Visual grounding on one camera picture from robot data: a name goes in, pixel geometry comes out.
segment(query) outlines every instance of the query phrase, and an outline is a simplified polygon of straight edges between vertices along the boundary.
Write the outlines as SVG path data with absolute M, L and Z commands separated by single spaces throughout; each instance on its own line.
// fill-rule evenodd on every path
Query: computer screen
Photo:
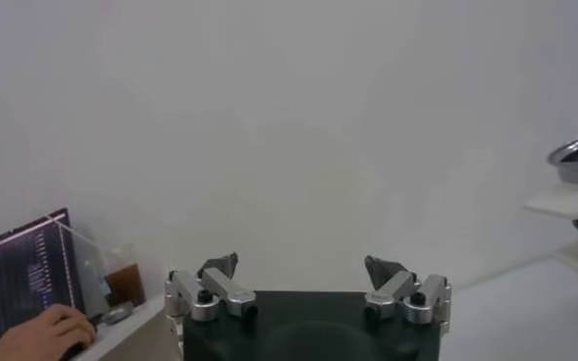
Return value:
M 66 209 L 50 217 L 70 226 Z M 51 219 L 0 235 L 0 337 L 56 303 L 84 312 L 71 233 Z

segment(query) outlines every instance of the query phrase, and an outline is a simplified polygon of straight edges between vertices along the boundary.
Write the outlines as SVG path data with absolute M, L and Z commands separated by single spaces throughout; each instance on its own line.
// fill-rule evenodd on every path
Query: person's hand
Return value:
M 9 329 L 0 339 L 0 361 L 58 361 L 77 343 L 90 346 L 96 332 L 80 311 L 54 305 Z

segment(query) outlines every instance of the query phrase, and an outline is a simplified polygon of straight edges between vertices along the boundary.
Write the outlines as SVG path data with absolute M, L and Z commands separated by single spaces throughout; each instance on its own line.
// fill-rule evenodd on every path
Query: computer mouse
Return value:
M 95 315 L 93 317 L 90 317 L 88 319 L 88 321 L 90 322 L 90 325 L 92 325 L 92 327 L 94 328 L 94 331 L 97 333 L 97 325 L 99 325 L 99 323 L 101 322 L 101 319 L 103 318 L 103 314 L 98 314 Z M 81 343 L 77 343 L 73 346 L 71 346 L 71 348 L 69 348 L 66 353 L 64 353 L 64 355 L 62 355 L 62 358 L 60 359 L 60 361 L 69 361 L 71 360 L 73 357 L 79 355 L 80 353 L 85 351 L 85 346 Z

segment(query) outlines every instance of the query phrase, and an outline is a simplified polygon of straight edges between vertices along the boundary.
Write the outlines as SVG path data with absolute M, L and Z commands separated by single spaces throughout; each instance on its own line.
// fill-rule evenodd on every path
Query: black platform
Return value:
M 256 291 L 251 323 L 227 314 L 184 323 L 186 361 L 437 361 L 438 326 L 397 314 L 376 329 L 365 322 L 361 292 Z

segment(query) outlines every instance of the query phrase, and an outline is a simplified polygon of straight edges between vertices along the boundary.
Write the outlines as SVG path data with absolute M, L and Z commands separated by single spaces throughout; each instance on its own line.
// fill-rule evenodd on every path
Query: silver clamp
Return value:
M 404 318 L 414 325 L 439 323 L 442 335 L 449 331 L 452 286 L 443 276 L 430 275 L 426 281 L 403 300 Z
M 378 320 L 393 317 L 398 302 L 413 294 L 417 289 L 419 284 L 416 284 L 415 279 L 412 273 L 400 271 L 378 290 L 365 294 L 367 309 L 375 311 L 372 317 Z
M 193 274 L 187 271 L 172 271 L 166 288 L 165 294 L 169 302 L 167 309 L 171 309 L 172 314 L 190 314 L 190 318 L 198 322 L 213 321 L 218 317 L 219 298 L 204 289 Z
M 250 319 L 257 315 L 256 293 L 239 287 L 218 269 L 203 270 L 201 284 L 226 302 L 228 313 L 231 315 L 243 319 Z

